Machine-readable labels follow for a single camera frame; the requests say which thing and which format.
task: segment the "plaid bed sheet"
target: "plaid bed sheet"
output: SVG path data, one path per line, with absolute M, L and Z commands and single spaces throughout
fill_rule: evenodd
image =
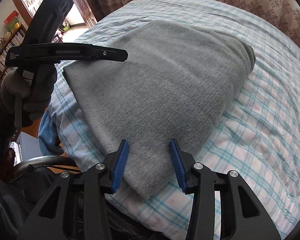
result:
M 237 170 L 284 239 L 300 219 L 300 49 L 263 19 L 213 0 L 134 0 L 77 42 L 106 46 L 158 19 L 224 31 L 253 47 L 257 59 L 253 72 L 195 159 L 213 171 Z M 49 113 L 65 151 L 85 171 L 104 157 L 62 76 L 62 68 L 70 63 L 57 66 Z M 175 177 L 147 201 L 138 198 L 124 181 L 118 192 L 106 199 L 148 228 L 173 240 L 185 239 L 193 196 L 182 193 Z M 218 194 L 215 207 L 217 239 Z

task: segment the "folded blanket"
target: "folded blanket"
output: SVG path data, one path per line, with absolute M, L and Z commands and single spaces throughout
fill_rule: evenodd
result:
M 110 47 L 122 62 L 80 62 L 64 76 L 106 155 L 129 141 L 124 179 L 143 198 L 173 174 L 169 141 L 197 153 L 253 70 L 253 49 L 210 29 L 154 21 Z

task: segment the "gloved hand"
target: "gloved hand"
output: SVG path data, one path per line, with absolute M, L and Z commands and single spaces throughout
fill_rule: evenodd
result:
M 54 64 L 42 65 L 39 68 L 34 87 L 15 70 L 9 72 L 0 86 L 0 101 L 3 108 L 11 115 L 15 113 L 15 98 L 23 99 L 22 111 L 28 112 L 35 121 L 43 116 L 51 100 L 54 84 L 57 81 L 57 70 Z

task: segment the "bed sheet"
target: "bed sheet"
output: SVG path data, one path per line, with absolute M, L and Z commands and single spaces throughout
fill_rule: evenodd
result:
M 134 0 L 77 42 L 106 46 L 158 19 L 224 31 L 253 47 L 253 72 L 195 158 L 213 171 L 237 170 L 283 239 L 300 219 L 300 49 L 265 20 L 214 0 Z M 62 68 L 70 63 L 57 66 L 58 80 L 48 110 L 65 151 L 85 171 L 104 157 L 62 76 Z M 185 239 L 193 196 L 184 195 L 175 178 L 147 201 L 138 198 L 124 181 L 118 192 L 106 199 L 148 228 L 173 240 Z M 217 195 L 215 209 L 217 238 Z

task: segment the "screw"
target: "screw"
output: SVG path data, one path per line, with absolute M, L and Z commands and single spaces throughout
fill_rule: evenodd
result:
M 193 166 L 197 170 L 201 170 L 203 168 L 203 165 L 201 163 L 195 163 Z
M 70 173 L 68 171 L 63 171 L 63 172 L 61 172 L 60 177 L 65 179 L 65 178 L 69 177 L 69 175 L 70 175 Z
M 238 174 L 237 171 L 230 171 L 230 176 L 231 176 L 231 177 L 234 177 L 234 178 L 235 178 L 235 177 L 238 177 L 238 175 L 239 175 L 239 174 Z
M 97 170 L 103 170 L 105 168 L 105 165 L 103 164 L 103 163 L 98 163 L 97 165 L 96 165 L 96 169 Z

